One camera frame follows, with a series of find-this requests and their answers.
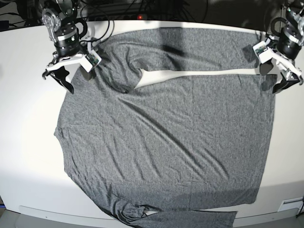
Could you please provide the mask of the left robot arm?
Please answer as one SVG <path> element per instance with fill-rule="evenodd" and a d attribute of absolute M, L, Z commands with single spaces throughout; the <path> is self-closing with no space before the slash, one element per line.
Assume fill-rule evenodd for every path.
<path fill-rule="evenodd" d="M 273 69 L 272 60 L 280 70 L 282 79 L 274 85 L 273 94 L 304 83 L 302 71 L 295 66 L 295 59 L 304 46 L 304 9 L 293 10 L 292 4 L 285 9 L 284 18 L 271 22 L 271 34 L 266 35 L 266 40 L 253 46 L 261 75 L 266 76 Z"/>

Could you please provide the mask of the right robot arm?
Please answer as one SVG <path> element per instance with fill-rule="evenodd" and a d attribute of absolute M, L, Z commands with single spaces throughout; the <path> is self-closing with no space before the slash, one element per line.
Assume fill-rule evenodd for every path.
<path fill-rule="evenodd" d="M 90 72 L 101 62 L 97 49 L 82 40 L 88 26 L 84 19 L 77 17 L 78 4 L 77 0 L 28 0 L 26 3 L 29 18 L 46 26 L 56 48 L 42 77 L 51 76 L 72 94 L 74 88 L 66 81 L 69 72 L 65 67 L 79 64 L 84 78 L 90 80 Z"/>

